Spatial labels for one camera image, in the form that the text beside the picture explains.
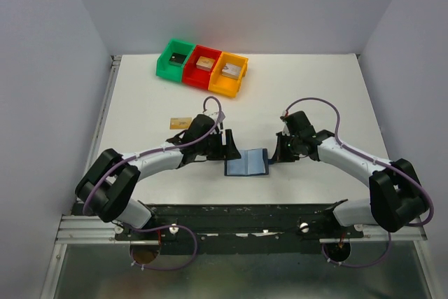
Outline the blue card holder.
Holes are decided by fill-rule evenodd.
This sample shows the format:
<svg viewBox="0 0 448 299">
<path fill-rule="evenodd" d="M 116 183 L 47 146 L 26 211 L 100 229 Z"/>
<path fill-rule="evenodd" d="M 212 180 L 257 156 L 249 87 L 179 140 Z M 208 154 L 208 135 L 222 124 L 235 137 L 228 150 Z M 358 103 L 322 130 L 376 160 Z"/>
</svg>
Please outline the blue card holder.
<svg viewBox="0 0 448 299">
<path fill-rule="evenodd" d="M 226 176 L 267 176 L 270 173 L 266 148 L 240 151 L 240 159 L 226 160 Z"/>
</svg>

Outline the gold credit card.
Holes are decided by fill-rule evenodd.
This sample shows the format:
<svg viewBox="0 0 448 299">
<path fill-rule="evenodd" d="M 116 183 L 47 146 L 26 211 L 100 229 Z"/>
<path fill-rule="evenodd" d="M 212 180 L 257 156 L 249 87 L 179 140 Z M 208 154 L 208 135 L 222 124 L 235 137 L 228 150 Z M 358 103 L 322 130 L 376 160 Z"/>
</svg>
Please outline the gold credit card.
<svg viewBox="0 0 448 299">
<path fill-rule="evenodd" d="M 171 118 L 169 121 L 169 129 L 186 130 L 190 127 L 193 119 L 191 117 Z"/>
</svg>

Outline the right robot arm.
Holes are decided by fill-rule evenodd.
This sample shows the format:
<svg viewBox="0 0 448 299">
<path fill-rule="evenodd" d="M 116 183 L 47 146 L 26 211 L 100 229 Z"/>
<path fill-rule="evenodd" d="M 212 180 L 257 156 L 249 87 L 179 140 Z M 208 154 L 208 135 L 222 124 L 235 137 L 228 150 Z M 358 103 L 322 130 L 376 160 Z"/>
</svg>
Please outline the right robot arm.
<svg viewBox="0 0 448 299">
<path fill-rule="evenodd" d="M 367 199 L 342 200 L 327 208 L 322 220 L 326 235 L 338 237 L 352 225 L 378 225 L 396 232 L 429 211 L 428 198 L 418 187 L 411 162 L 375 160 L 356 148 L 349 149 L 334 133 L 317 132 L 303 111 L 285 113 L 280 119 L 285 127 L 276 134 L 273 163 L 310 158 L 342 170 L 369 190 Z"/>
</svg>

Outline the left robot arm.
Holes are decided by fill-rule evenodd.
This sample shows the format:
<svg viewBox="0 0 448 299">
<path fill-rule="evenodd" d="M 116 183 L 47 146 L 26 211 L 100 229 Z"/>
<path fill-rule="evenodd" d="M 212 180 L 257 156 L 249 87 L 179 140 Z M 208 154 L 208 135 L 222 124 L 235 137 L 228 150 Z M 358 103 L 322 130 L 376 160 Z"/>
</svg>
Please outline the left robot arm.
<svg viewBox="0 0 448 299">
<path fill-rule="evenodd" d="M 242 156 L 232 130 L 222 128 L 223 115 L 197 115 L 188 129 L 167 139 L 159 148 L 142 153 L 122 154 L 112 148 L 103 151 L 75 189 L 84 202 L 83 213 L 103 222 L 119 221 L 131 226 L 139 239 L 155 231 L 153 212 L 132 199 L 138 182 L 154 174 L 182 168 L 198 156 L 206 160 L 237 160 Z"/>
</svg>

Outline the grey block in yellow bin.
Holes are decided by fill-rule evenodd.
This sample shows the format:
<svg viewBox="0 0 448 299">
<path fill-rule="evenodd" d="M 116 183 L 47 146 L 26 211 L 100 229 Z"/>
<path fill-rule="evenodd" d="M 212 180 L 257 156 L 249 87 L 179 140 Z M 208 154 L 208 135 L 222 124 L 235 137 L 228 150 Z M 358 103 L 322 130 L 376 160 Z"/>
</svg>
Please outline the grey block in yellow bin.
<svg viewBox="0 0 448 299">
<path fill-rule="evenodd" d="M 222 75 L 228 78 L 238 79 L 241 71 L 242 68 L 240 66 L 227 62 L 222 68 Z"/>
</svg>

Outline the yellow bin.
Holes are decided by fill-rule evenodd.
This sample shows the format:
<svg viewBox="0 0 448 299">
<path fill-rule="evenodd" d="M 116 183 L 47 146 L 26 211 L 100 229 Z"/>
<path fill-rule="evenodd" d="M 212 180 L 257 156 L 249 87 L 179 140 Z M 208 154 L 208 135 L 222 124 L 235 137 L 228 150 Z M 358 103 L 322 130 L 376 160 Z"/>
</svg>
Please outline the yellow bin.
<svg viewBox="0 0 448 299">
<path fill-rule="evenodd" d="M 249 59 L 223 51 L 210 75 L 208 91 L 235 98 L 246 75 Z"/>
</svg>

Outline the red bin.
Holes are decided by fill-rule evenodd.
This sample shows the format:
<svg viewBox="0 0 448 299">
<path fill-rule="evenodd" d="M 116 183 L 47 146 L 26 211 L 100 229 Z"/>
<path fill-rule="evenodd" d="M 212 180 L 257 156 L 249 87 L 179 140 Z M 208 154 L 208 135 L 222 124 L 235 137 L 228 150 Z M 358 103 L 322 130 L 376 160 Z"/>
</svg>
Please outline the red bin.
<svg viewBox="0 0 448 299">
<path fill-rule="evenodd" d="M 220 50 L 196 45 L 183 68 L 182 83 L 208 90 L 211 72 L 221 53 Z"/>
</svg>

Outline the tan block in red bin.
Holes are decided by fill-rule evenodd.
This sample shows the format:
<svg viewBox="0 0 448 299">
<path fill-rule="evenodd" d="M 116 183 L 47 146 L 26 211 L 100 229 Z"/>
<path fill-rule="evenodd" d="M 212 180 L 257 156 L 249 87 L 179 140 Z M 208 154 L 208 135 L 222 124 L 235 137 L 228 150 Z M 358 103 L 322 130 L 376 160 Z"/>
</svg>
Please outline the tan block in red bin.
<svg viewBox="0 0 448 299">
<path fill-rule="evenodd" d="M 205 56 L 200 56 L 198 58 L 198 60 L 196 61 L 196 67 L 198 69 L 209 71 L 210 69 L 213 68 L 214 62 L 215 62 L 215 59 L 205 57 Z"/>
</svg>

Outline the dark block in green bin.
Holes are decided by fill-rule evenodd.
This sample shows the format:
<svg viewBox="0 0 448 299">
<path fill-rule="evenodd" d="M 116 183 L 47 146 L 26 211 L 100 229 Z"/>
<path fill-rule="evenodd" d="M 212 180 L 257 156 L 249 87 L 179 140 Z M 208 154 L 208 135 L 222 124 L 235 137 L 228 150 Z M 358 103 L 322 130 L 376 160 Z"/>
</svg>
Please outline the dark block in green bin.
<svg viewBox="0 0 448 299">
<path fill-rule="evenodd" d="M 169 58 L 169 63 L 180 67 L 186 60 L 186 55 L 181 53 L 172 53 L 171 57 Z"/>
</svg>

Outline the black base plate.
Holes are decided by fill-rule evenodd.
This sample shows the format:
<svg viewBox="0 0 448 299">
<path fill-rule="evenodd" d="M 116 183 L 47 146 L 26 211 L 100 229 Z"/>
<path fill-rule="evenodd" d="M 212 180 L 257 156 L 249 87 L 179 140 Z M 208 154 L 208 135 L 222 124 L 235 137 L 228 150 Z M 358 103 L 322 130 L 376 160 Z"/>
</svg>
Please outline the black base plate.
<svg viewBox="0 0 448 299">
<path fill-rule="evenodd" d="M 321 242 L 358 239 L 330 216 L 331 204 L 172 205 L 153 207 L 147 232 L 125 228 L 115 240 L 164 255 L 319 253 Z"/>
</svg>

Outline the aluminium rail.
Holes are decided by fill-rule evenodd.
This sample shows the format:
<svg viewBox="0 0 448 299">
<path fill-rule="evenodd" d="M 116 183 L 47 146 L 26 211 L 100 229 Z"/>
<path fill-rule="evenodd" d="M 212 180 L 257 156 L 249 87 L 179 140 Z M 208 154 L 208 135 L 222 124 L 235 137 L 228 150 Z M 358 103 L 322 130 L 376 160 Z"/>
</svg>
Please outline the aluminium rail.
<svg viewBox="0 0 448 299">
<path fill-rule="evenodd" d="M 63 216 L 55 242 L 57 244 L 113 244 L 115 226 L 97 217 Z"/>
</svg>

